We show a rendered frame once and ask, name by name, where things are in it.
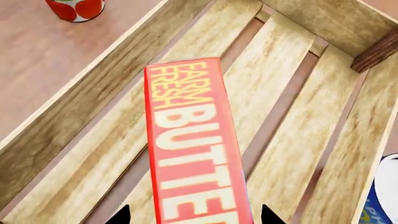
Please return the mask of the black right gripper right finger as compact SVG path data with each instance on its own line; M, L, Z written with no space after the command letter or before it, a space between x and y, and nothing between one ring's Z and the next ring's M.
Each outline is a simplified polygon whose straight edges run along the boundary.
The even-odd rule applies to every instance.
M261 222L262 224L285 224L267 205L262 205Z

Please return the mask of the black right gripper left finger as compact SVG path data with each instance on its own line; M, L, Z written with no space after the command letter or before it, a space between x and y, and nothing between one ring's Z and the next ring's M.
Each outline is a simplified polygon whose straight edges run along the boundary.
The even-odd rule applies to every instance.
M118 212L116 212L106 224L130 224L131 213L129 205L123 206Z

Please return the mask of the red butter box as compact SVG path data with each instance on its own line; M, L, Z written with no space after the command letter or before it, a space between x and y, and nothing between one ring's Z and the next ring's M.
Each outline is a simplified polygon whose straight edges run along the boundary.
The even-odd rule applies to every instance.
M254 224L220 60L144 69L156 224Z

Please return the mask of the light wooden slatted crate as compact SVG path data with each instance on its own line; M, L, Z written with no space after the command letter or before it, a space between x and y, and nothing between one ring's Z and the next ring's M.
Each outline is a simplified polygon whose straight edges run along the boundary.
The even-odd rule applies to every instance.
M357 224L398 112L398 0L162 0L0 141L3 224L156 224L144 69L220 60L254 224Z

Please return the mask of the blue and white can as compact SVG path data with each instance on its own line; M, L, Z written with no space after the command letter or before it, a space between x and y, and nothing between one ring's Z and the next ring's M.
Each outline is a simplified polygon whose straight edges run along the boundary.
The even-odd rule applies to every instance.
M358 224L398 224L398 153L382 157Z

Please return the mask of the red and white tomato can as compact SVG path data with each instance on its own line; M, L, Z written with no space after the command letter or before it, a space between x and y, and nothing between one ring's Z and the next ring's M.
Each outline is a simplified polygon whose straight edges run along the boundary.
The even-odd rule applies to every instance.
M61 20L86 22L102 13L104 0L45 0Z

